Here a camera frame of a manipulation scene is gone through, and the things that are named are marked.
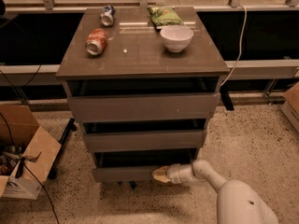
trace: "red soda can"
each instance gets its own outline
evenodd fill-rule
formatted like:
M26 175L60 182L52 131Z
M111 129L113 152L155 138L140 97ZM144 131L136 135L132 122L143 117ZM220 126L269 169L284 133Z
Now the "red soda can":
M103 29L94 29L87 37L85 48L92 56L100 55L107 44L107 34Z

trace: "bottom drawer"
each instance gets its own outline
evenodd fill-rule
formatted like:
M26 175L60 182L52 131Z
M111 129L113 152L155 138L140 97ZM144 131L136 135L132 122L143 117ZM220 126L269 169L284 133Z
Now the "bottom drawer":
M96 153L99 168L93 170L93 177L96 182L152 180L155 169L190 163L196 155L196 148Z

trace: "cardboard box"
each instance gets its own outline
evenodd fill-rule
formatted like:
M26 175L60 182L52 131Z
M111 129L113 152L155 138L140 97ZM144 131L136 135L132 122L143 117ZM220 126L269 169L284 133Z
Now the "cardboard box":
M281 110L297 132L299 132L299 114L291 107L288 101L283 104Z
M25 165L41 183L47 180L50 168L61 148L56 141L37 123L29 107L23 105L0 105L0 112L10 127L14 144L25 148L23 156L40 156L36 162L25 161ZM7 125L0 117L0 139L11 144ZM23 174L15 177L19 163L11 175L0 175L0 197L36 199L41 186L24 167Z
M283 96L297 114L299 114L299 82L284 92Z

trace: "drawer front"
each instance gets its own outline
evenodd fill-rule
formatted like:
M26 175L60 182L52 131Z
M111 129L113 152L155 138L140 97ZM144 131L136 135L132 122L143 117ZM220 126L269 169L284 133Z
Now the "drawer front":
M200 148L206 131L84 134L89 152Z
M93 169L96 182L153 180L152 172L159 166L117 167Z
M163 96L70 97L77 122L209 119L219 101L217 93Z

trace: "blue can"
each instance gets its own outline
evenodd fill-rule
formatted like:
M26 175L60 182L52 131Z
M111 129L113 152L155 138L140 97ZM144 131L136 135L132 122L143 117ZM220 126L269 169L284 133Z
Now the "blue can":
M103 7L101 16L100 16L100 21L104 26L112 26L114 19L113 15L115 13L115 9L112 5L107 5Z

